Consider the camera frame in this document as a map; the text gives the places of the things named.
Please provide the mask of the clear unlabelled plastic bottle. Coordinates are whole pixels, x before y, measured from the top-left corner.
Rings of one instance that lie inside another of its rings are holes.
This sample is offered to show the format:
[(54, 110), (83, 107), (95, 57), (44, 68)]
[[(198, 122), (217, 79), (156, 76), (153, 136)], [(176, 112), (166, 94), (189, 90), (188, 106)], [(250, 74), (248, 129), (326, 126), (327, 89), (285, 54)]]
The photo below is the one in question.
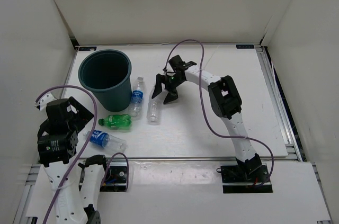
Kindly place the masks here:
[(152, 98), (155, 87), (153, 86), (148, 101), (147, 109), (147, 121), (151, 125), (157, 125), (160, 123), (160, 107), (161, 107), (161, 95), (157, 95), (155, 98)]

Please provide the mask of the small blue label water bottle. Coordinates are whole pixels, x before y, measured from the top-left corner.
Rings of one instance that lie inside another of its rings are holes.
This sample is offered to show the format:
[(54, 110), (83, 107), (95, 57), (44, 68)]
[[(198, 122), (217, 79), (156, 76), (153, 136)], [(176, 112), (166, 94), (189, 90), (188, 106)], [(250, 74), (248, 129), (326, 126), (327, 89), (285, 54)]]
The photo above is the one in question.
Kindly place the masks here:
[(132, 96), (129, 105), (129, 114), (133, 118), (137, 117), (141, 113), (144, 93), (145, 81), (143, 77), (139, 76), (132, 86)]

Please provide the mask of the blue label white cap bottle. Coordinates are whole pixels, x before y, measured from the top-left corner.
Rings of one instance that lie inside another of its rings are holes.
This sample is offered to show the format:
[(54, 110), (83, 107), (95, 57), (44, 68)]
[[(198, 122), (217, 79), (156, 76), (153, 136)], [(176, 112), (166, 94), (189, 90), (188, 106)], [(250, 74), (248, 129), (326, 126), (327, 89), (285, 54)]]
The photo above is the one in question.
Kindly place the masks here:
[(90, 142), (98, 147), (109, 150), (112, 153), (123, 153), (127, 148), (125, 140), (100, 130), (94, 130), (90, 136)]

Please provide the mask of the green plastic soda bottle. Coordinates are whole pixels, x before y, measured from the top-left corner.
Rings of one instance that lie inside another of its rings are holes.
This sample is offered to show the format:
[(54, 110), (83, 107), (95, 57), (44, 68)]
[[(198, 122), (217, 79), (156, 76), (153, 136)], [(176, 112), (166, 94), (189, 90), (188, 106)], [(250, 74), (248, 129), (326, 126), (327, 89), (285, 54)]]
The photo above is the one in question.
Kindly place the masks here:
[(108, 129), (130, 129), (132, 120), (128, 114), (112, 114), (98, 120), (98, 124)]

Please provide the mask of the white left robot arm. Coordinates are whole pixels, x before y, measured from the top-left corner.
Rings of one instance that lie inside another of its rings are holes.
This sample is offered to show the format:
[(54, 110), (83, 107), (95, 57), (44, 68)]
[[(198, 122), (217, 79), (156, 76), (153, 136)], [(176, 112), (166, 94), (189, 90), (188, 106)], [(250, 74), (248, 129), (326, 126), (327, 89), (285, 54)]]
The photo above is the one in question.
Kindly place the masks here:
[(53, 194), (48, 210), (54, 210), (56, 223), (101, 223), (97, 201), (111, 169), (103, 155), (76, 159), (78, 134), (94, 115), (73, 97), (49, 102), (46, 113), (37, 148)]

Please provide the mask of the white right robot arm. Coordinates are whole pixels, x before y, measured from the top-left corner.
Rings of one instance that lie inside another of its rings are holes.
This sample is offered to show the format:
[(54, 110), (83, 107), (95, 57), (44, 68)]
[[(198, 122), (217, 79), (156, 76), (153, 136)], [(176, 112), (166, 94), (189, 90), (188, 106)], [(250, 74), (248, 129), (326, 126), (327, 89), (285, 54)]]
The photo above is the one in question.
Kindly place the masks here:
[(230, 76), (220, 77), (193, 66), (188, 69), (177, 69), (173, 73), (157, 74), (152, 98), (157, 97), (164, 89), (168, 92), (164, 104), (178, 99), (176, 88), (184, 82), (195, 83), (209, 94), (211, 108), (214, 114), (225, 124), (233, 142), (238, 176), (241, 180), (249, 182), (262, 166), (261, 159), (251, 144), (242, 119), (242, 100), (235, 83)]

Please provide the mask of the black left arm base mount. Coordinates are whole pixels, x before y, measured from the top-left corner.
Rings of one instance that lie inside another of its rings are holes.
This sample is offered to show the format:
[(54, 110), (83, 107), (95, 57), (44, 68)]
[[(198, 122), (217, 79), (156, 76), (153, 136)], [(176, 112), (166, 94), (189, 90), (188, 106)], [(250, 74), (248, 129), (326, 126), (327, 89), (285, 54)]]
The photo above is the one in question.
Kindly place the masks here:
[(127, 192), (129, 169), (126, 162), (112, 162), (105, 177), (101, 192)]

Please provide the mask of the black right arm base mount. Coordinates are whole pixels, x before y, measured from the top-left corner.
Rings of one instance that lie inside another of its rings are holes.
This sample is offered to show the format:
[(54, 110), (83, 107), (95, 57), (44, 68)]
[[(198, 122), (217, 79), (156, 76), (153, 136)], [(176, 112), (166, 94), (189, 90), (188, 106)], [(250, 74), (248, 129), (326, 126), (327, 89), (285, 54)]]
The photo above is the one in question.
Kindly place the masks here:
[(221, 175), (223, 194), (273, 193), (271, 175), (274, 165), (268, 163), (246, 175), (239, 165), (222, 165), (216, 169)]

